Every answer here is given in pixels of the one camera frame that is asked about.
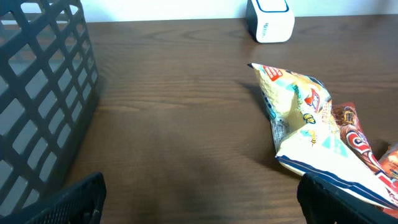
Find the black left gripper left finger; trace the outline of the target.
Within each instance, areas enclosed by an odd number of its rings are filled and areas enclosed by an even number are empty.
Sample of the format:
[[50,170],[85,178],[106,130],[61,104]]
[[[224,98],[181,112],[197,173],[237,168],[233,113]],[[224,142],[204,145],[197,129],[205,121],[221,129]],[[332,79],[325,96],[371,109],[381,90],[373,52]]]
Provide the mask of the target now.
[[105,198],[103,174],[95,172],[46,199],[1,218],[1,224],[99,224]]

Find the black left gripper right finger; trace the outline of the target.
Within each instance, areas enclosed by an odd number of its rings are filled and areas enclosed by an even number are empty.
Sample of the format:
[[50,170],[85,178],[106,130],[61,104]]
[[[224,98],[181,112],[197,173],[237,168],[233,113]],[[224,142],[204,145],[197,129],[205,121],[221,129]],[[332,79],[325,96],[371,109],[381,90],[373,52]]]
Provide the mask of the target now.
[[309,224],[397,224],[397,218],[313,174],[302,177],[297,200]]

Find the cream snack bag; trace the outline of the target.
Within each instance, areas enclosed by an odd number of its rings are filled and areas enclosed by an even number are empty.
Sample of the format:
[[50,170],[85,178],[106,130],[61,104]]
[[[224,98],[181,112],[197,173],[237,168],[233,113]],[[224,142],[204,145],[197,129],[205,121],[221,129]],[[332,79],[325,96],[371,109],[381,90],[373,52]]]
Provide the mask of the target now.
[[373,205],[396,209],[385,184],[342,141],[332,99],[316,78],[258,63],[255,72],[270,117],[276,159]]

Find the small orange snack packet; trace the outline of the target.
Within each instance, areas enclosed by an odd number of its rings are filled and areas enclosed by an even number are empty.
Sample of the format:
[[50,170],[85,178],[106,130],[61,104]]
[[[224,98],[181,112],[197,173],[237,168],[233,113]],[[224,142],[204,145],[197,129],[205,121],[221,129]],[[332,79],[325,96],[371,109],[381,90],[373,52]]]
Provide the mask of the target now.
[[398,168],[398,151],[397,144],[388,147],[384,155],[379,159],[383,171],[394,180],[398,179],[397,168]]

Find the orange chocolate bar wrapper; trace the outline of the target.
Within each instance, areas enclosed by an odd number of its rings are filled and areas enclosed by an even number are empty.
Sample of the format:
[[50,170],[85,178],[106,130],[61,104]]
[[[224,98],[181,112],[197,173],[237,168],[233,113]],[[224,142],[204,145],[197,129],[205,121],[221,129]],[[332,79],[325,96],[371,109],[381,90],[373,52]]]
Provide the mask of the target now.
[[342,141],[385,184],[392,202],[397,205],[397,180],[390,178],[375,158],[371,146],[363,133],[355,105],[352,102],[334,105],[331,113],[340,129]]

